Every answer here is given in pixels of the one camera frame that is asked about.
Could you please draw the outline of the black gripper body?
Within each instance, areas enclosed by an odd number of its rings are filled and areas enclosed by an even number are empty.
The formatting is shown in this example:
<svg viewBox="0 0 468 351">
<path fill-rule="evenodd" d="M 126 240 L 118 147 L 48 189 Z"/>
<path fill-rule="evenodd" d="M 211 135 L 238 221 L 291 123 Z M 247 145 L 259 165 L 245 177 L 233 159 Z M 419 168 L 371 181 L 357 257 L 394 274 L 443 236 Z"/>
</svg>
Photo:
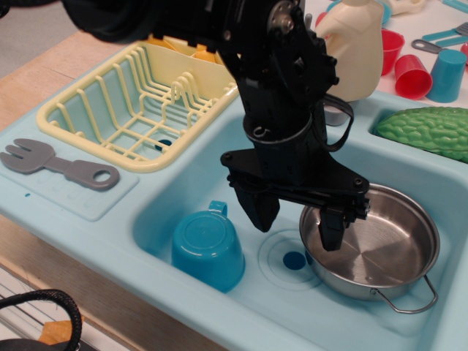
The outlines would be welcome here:
<svg viewBox="0 0 468 351">
<path fill-rule="evenodd" d="M 248 111 L 243 128 L 252 148 L 221 158 L 232 188 L 318 209 L 342 206 L 345 220 L 366 218 L 369 182 L 331 156 L 344 141 L 328 144 L 323 110 Z"/>
</svg>

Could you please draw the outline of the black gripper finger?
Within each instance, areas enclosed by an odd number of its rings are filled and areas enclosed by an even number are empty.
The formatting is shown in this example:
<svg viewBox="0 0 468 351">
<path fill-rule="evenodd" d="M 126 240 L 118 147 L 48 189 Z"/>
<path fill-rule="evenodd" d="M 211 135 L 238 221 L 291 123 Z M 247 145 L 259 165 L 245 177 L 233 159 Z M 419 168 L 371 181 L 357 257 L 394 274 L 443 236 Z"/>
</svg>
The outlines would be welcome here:
<svg viewBox="0 0 468 351">
<path fill-rule="evenodd" d="M 328 206 L 320 209 L 320 238 L 327 252 L 339 250 L 345 231 L 345 214 L 342 206 Z"/>
<path fill-rule="evenodd" d="M 261 232 L 268 232 L 276 219 L 280 204 L 273 195 L 251 193 L 239 186 L 234 187 L 238 202 L 251 223 Z"/>
</svg>

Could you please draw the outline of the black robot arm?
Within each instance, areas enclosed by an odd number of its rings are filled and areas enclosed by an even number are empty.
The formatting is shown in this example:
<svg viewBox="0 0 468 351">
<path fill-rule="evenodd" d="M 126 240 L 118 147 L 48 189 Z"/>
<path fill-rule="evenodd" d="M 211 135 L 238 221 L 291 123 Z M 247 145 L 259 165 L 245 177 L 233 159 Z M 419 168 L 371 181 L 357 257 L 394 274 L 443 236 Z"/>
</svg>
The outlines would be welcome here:
<svg viewBox="0 0 468 351">
<path fill-rule="evenodd" d="M 173 37 L 220 55 L 244 107 L 253 148 L 221 162 L 253 225 L 267 231 L 279 201 L 320 211 L 322 246 L 340 248 L 345 229 L 367 215 L 369 182 L 332 156 L 324 107 L 350 105 L 329 94 L 336 59 L 304 20 L 299 1 L 66 1 L 81 30 L 104 42 Z"/>
</svg>

